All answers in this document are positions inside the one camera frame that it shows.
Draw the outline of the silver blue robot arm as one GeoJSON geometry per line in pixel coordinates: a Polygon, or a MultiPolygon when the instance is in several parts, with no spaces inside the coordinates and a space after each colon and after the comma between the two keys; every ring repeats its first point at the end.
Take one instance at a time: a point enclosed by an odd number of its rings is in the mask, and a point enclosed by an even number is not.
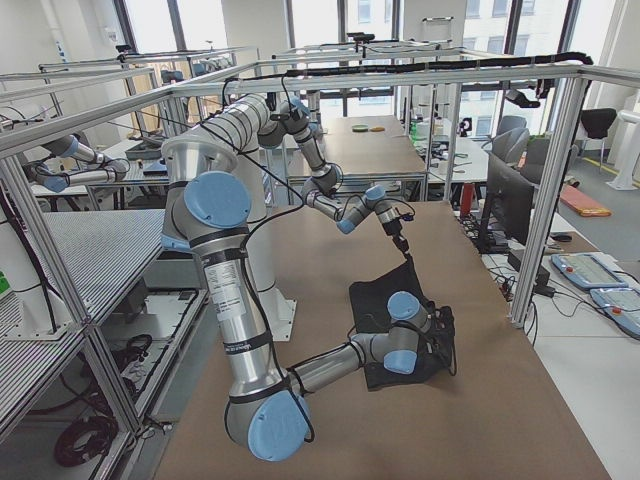
{"type": "Polygon", "coordinates": [[[239,156],[248,153],[247,145],[253,140],[261,148],[269,149],[281,144],[287,136],[293,138],[310,169],[299,194],[301,203],[333,220],[344,234],[353,232],[373,214],[401,254],[409,256],[402,222],[410,221],[414,213],[400,213],[397,202],[387,197],[381,185],[374,185],[345,202],[336,200],[334,194],[343,180],[342,170],[326,160],[308,115],[297,105],[284,101],[275,106],[263,95],[248,94],[200,123],[199,128],[239,156]]]}
{"type": "Polygon", "coordinates": [[[251,198],[233,174],[240,151],[192,133],[164,142],[162,155],[177,190],[166,206],[165,227],[202,261],[233,379],[226,432],[255,457],[277,462],[315,438],[307,394],[369,364],[405,376],[421,366],[456,374],[455,331],[449,309],[398,291],[387,301],[387,331],[356,333],[329,351],[281,367],[247,265],[251,198]]]}

